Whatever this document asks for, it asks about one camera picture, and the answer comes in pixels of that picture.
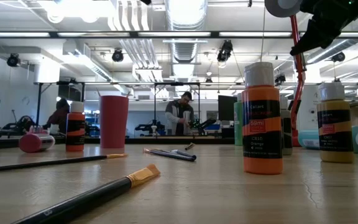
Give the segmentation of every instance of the table surface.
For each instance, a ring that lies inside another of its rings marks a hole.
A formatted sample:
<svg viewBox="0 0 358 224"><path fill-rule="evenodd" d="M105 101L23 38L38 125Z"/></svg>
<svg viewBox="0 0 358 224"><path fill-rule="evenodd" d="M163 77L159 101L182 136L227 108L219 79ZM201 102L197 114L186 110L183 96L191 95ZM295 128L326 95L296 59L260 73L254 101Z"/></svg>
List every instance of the table surface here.
<svg viewBox="0 0 358 224"><path fill-rule="evenodd" d="M0 172L0 223L10 223L150 163L161 176L134 188L73 223L358 223L358 155L355 164L321 162L318 151L294 149L281 175L242 171L242 148L197 145L196 162L142 153L127 158ZM158 145L161 149L185 146ZM1 149L0 166L110 154L98 145L84 152L24 154Z"/></svg>

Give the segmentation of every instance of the man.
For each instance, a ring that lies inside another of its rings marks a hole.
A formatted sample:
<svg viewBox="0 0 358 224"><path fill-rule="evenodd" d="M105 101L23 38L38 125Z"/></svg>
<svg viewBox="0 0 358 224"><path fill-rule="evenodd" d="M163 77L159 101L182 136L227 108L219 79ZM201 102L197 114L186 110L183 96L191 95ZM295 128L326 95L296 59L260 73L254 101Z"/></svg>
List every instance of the man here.
<svg viewBox="0 0 358 224"><path fill-rule="evenodd" d="M181 99L168 103L165 109L165 116L168 119L168 135L190 134L189 121L194 118L194 110L189 105L190 100L191 93L187 91L181 96Z"/></svg>
<svg viewBox="0 0 358 224"><path fill-rule="evenodd" d="M50 128L51 124L59 124L59 132L66 133L67 114L70 112L70 105L66 99L56 103L56 111L49 117L44 128Z"/></svg>

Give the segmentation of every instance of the paintbrush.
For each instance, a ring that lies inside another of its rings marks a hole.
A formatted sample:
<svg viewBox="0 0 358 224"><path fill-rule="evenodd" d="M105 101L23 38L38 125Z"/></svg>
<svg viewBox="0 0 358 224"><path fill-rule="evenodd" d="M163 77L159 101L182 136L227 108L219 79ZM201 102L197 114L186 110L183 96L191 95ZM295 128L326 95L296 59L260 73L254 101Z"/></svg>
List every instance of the paintbrush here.
<svg viewBox="0 0 358 224"><path fill-rule="evenodd" d="M160 151L160 150L156 150L156 149L146 149L146 148L143 148L143 151L146 153L149 153L149 154L154 154L154 155L165 156L165 157L169 157L169 158L181 159L184 161L194 162L194 158L192 158L192 157L178 155L178 154L171 153L171 152Z"/></svg>
<svg viewBox="0 0 358 224"><path fill-rule="evenodd" d="M185 148L185 150L187 151L187 150L189 150L189 149L192 149L192 148L195 147L195 146L196 146L196 144L190 143L190 144Z"/></svg>
<svg viewBox="0 0 358 224"><path fill-rule="evenodd" d="M80 157L80 158L73 158L73 159L59 159L59 160L55 160L55 161L31 162L28 164L0 166L0 171L25 169L25 168L30 168L30 167L40 167L40 166L49 166L49 165L70 164L70 163L76 163L76 162L96 161L96 160L100 160L100 159L122 158L122 157L126 157L126 156L127 156L127 154L110 154L110 155L105 155L105 156L88 156L88 157Z"/></svg>
<svg viewBox="0 0 358 224"><path fill-rule="evenodd" d="M25 217L13 224L56 224L68 223L84 213L116 198L129 189L143 184L148 180L160 175L160 171L154 164L129 174L118 180L114 180L95 189L72 197L64 202Z"/></svg>
<svg viewBox="0 0 358 224"><path fill-rule="evenodd" d="M191 154L189 154L189 153L187 153L187 152L183 152L183 151L178 150L178 149L174 149L174 150L172 150L171 152L177 153L177 154L179 154L179 155L183 155L183 156L187 156L187 157L191 157L191 158L197 159L197 156L196 156L196 155L191 155Z"/></svg>

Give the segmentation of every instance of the black paintbrush handle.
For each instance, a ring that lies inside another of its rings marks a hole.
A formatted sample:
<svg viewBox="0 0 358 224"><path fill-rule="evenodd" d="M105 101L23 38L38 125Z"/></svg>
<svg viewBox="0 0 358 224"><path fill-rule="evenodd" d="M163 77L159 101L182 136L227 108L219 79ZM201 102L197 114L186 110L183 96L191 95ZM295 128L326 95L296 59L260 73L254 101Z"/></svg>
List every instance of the black paintbrush handle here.
<svg viewBox="0 0 358 224"><path fill-rule="evenodd" d="M45 162L32 162L28 164L18 164L18 165L9 165L9 166L0 166L0 171L4 170L14 170L14 169L25 169L30 167L40 167L40 166L49 166L49 165L59 165L59 164L69 164L75 162L86 162L86 161L95 161L100 159L106 159L107 156L89 156L73 159L59 159L55 161L45 161Z"/></svg>
<svg viewBox="0 0 358 224"><path fill-rule="evenodd" d="M165 157L169 157L169 158L181 159L181 160L184 160L184 161L194 162L194 158L192 158L192 157L182 156L182 155L178 155L178 154L174 154L174 153L170 153L170 152L162 152L162 151L158 151L158 150L150 150L150 153L155 154L155 155L159 155L159 156L165 156Z"/></svg>
<svg viewBox="0 0 358 224"><path fill-rule="evenodd" d="M46 208L13 224L68 223L74 218L127 192L131 185L131 180L123 177Z"/></svg>
<svg viewBox="0 0 358 224"><path fill-rule="evenodd" d="M187 156L187 157L192 157L192 158L194 158L194 159L197 159L197 156L196 155L191 155L191 154L189 154L189 153L187 153L187 152L183 152L183 151L181 151L181 150L177 150L177 151L175 151L177 154L179 154L179 155L183 155L183 156Z"/></svg>

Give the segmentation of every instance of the red plastic cup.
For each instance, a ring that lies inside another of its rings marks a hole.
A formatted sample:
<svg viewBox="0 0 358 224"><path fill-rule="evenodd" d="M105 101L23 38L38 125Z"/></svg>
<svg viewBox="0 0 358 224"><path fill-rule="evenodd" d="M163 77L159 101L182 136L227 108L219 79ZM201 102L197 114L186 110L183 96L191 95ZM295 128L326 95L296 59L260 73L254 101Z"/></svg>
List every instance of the red plastic cup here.
<svg viewBox="0 0 358 224"><path fill-rule="evenodd" d="M124 148L129 99L125 96L100 96L99 102L100 146Z"/></svg>

